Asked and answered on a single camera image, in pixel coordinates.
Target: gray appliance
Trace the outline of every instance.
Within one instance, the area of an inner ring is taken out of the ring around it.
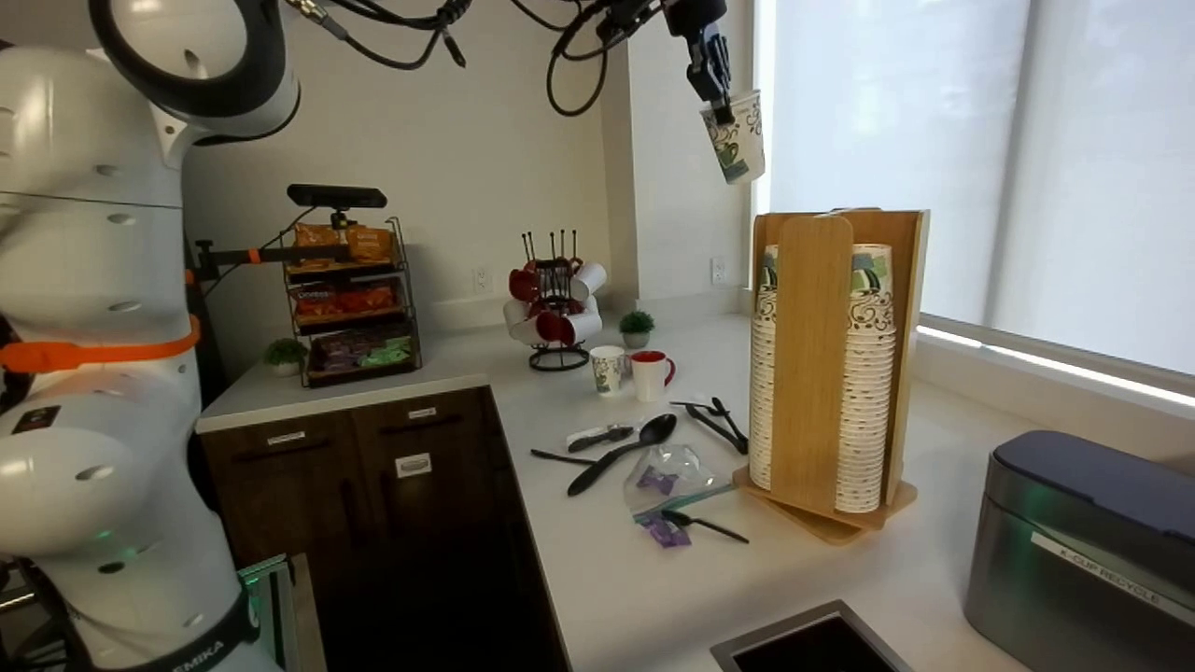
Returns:
[[[1032,667],[1195,667],[1195,478],[1067,433],[1000,445],[963,610]]]

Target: wooden paper towel holder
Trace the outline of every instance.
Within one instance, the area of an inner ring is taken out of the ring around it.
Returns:
[[[767,212],[756,219],[756,287],[761,253],[777,248],[777,361],[773,361],[773,503],[827,529],[877,529],[914,501],[904,483],[904,426],[913,338],[919,325],[923,253],[931,217],[919,209]],[[843,516],[837,498],[837,448],[843,410],[843,351],[852,304],[852,248],[893,248],[895,361],[890,387],[885,493],[872,516]]]

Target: kitchen counter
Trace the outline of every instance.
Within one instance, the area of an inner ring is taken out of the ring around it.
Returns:
[[[745,318],[658,330],[653,348],[679,361],[674,400],[715,392],[747,426]],[[294,379],[259,365],[202,415],[198,433],[490,385],[574,667],[715,672],[715,642],[821,600],[848,600],[913,667],[1019,667],[968,628],[963,585],[986,455],[1032,421],[914,380],[904,483],[919,501],[885,529],[829,542],[739,487],[689,511],[747,534],[751,545],[691,529],[689,549],[658,549],[623,503],[622,487],[636,458],[618,464],[590,493],[563,498],[574,466],[536,458],[531,448],[563,448],[574,428],[651,417],[666,404],[598,400],[590,370],[536,375],[526,356],[492,330],[430,339],[416,375],[338,387],[299,387]],[[679,421],[674,442],[745,464],[694,421]]]

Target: window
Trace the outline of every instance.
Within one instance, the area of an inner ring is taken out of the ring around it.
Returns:
[[[1195,392],[1195,3],[761,0],[758,209],[931,209],[931,325]]]

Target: mug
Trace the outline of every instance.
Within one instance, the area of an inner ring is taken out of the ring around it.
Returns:
[[[630,351],[636,400],[653,404],[676,379],[676,361],[666,351]]]
[[[622,395],[626,385],[626,351],[623,348],[590,348],[598,395]]]

